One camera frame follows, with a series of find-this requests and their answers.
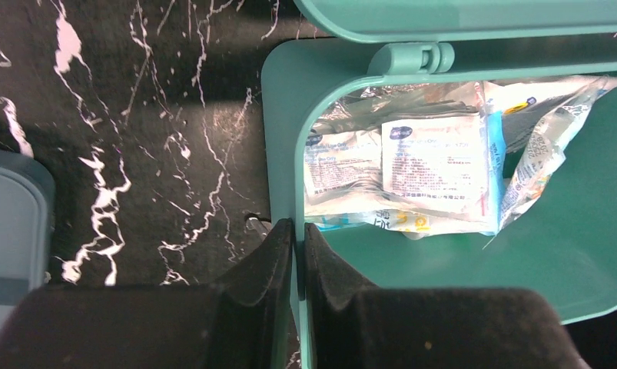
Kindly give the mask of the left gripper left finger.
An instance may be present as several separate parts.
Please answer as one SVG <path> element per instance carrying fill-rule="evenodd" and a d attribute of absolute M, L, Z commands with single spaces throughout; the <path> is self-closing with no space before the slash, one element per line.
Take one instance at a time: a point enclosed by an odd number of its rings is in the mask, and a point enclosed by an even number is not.
<path fill-rule="evenodd" d="M 290 323 L 294 223 L 279 220 L 220 277 L 211 327 L 212 368 L 284 368 Z"/>

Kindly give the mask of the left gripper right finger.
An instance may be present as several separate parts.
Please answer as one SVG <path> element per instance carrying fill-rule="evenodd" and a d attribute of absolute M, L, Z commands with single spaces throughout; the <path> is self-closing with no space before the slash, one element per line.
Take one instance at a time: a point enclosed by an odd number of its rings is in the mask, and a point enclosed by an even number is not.
<path fill-rule="evenodd" d="M 310 368 L 361 368 L 356 295 L 376 285 L 329 245 L 315 224 L 304 227 L 304 282 Z"/>

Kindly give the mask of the clear bag of packets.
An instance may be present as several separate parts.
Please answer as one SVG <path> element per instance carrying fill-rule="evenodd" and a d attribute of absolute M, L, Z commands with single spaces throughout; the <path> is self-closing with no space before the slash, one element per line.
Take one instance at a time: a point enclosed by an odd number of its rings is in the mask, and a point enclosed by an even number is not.
<path fill-rule="evenodd" d="M 304 214 L 328 231 L 369 224 L 411 239 L 499 230 L 502 119 L 482 81 L 344 95 L 304 146 Z"/>

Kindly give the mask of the blue white pouch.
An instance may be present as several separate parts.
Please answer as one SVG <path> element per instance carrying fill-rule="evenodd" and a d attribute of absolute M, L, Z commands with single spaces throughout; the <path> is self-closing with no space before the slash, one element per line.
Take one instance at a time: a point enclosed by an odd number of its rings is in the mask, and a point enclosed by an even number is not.
<path fill-rule="evenodd" d="M 598 83 L 598 98 L 617 88 L 617 77 L 598 75 L 485 81 L 486 102 L 502 113 L 506 150 L 513 153 L 523 148 L 544 115 L 594 82 Z"/>

